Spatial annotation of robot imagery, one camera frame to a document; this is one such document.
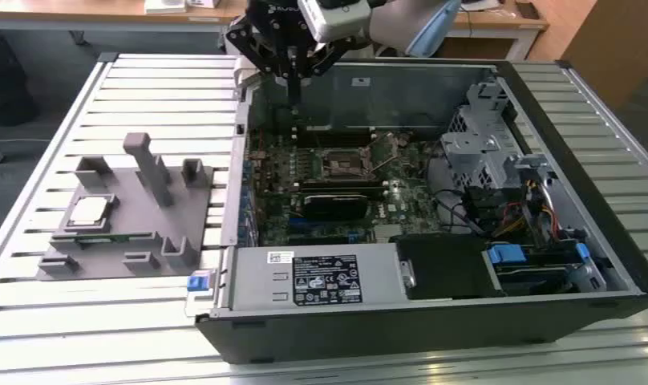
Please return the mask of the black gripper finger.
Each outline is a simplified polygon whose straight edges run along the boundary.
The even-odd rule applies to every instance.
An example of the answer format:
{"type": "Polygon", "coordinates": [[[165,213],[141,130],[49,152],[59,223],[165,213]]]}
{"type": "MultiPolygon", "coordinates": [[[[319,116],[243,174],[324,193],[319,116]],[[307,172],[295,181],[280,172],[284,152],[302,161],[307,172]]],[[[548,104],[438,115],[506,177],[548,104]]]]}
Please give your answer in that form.
{"type": "Polygon", "coordinates": [[[354,38],[342,38],[318,48],[314,38],[300,38],[295,45],[295,115],[300,114],[303,81],[322,76],[354,48],[354,38]]]}
{"type": "Polygon", "coordinates": [[[283,36],[276,29],[277,37],[271,43],[260,35],[255,35],[252,30],[253,25],[249,22],[236,22],[224,37],[261,73],[283,80],[288,106],[295,116],[296,74],[283,36]]]}

